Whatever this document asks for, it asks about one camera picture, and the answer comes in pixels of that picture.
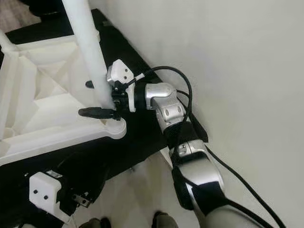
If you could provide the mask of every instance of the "white wall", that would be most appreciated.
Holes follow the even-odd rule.
[[[210,146],[303,227],[304,1],[91,0],[150,64],[189,76]],[[185,89],[182,81],[171,82]],[[228,196],[273,223],[221,169]]]

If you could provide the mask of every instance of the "white cylindrical rod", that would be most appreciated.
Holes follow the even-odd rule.
[[[1,29],[0,29],[0,45],[2,47],[3,53],[8,51],[18,51],[17,46],[8,39],[8,37]]]
[[[96,35],[88,0],[62,0],[80,50],[84,56],[95,94],[102,108],[114,108],[107,69]]]

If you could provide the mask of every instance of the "floor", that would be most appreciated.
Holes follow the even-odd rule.
[[[149,228],[157,210],[171,215],[180,228],[199,227],[194,213],[180,207],[170,167],[160,152],[108,180],[96,202],[88,209],[78,208],[73,218],[76,227],[107,216],[113,228]]]
[[[0,29],[9,32],[40,22],[30,13],[29,7],[18,0],[0,0]]]

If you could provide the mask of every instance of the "white bracket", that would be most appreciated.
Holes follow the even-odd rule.
[[[112,86],[114,86],[115,81],[119,81],[120,83],[128,83],[134,79],[133,72],[121,61],[120,59],[113,62],[112,66],[108,70],[107,81]],[[135,83],[129,85],[129,87],[125,90],[128,94],[129,99],[129,109],[130,112],[134,113],[135,103],[134,103],[134,89]]]
[[[57,202],[60,189],[61,183],[58,180],[42,172],[29,178],[29,201],[67,224],[70,217],[60,210],[60,202]]]

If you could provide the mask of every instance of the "black wire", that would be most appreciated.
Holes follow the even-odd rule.
[[[186,97],[189,98],[189,94],[187,94],[186,92],[182,91],[182,90],[176,90],[176,92],[180,93],[180,94],[184,94]]]
[[[183,72],[181,72],[179,69],[176,69],[176,68],[171,67],[171,66],[157,66],[157,67],[153,67],[150,70],[147,70],[146,72],[144,72],[144,75],[150,74],[150,73],[152,73],[154,71],[157,71],[157,70],[171,70],[171,71],[176,72],[177,74],[179,74],[184,79],[184,81],[187,84],[188,91],[189,91],[188,107],[186,109],[186,113],[184,115],[184,119],[182,120],[182,123],[181,123],[181,126],[180,126],[180,133],[178,135],[178,138],[177,138],[177,141],[176,141],[176,144],[175,144],[175,147],[174,147],[174,151],[173,151],[174,153],[177,153],[177,149],[178,149],[178,146],[180,145],[180,141],[181,141],[181,135],[182,135],[183,127],[184,127],[185,122],[187,121],[187,119],[188,119],[188,117],[189,117],[189,115],[191,113],[191,110],[192,110],[192,87],[191,87],[191,83],[188,80],[188,78],[186,77],[186,75]]]
[[[129,85],[131,85],[135,82],[136,82],[136,78],[133,78],[130,82],[127,83],[127,87],[129,87]]]
[[[206,191],[206,190],[200,188],[197,184],[193,183],[192,181],[190,181],[189,179],[187,179],[185,177],[184,177],[184,181],[187,184],[189,184],[190,186],[199,188],[200,190],[204,191],[206,194],[212,195],[212,197],[220,198],[219,196],[217,196],[215,194],[212,194],[212,192]],[[248,217],[250,217],[251,219],[255,220],[257,223],[259,223],[260,225],[262,225],[263,227],[265,227],[265,228],[273,228],[268,222],[266,222],[264,219],[262,219],[261,217],[259,217],[256,213],[254,213],[251,210],[243,207],[242,205],[236,203],[235,201],[230,200],[230,199],[228,199],[226,197],[224,197],[224,198],[221,197],[220,200],[224,201],[227,205],[230,205],[230,206],[238,209],[239,211],[243,212]]]
[[[250,191],[250,193],[259,201],[259,203],[268,211],[268,213],[273,217],[273,219],[276,221],[276,223],[279,225],[279,227],[284,228],[286,227],[284,223],[281,221],[281,219],[278,217],[278,215],[271,209],[271,207],[258,195],[258,193],[250,186],[250,184],[241,176],[239,175],[233,168],[228,166],[226,163],[224,163],[218,156],[216,156],[207,146],[206,146],[208,152],[211,154],[211,156],[217,160],[222,166],[224,166],[227,170],[229,170],[233,175],[235,175],[244,185],[245,187]]]
[[[236,203],[235,201],[232,201],[230,199],[226,198],[226,202],[228,205],[242,211],[244,214],[248,215],[250,218],[261,224],[265,228],[273,228],[268,222],[266,222],[264,219],[259,217],[256,213],[252,212],[251,210],[248,210],[247,208],[243,207],[242,205]]]

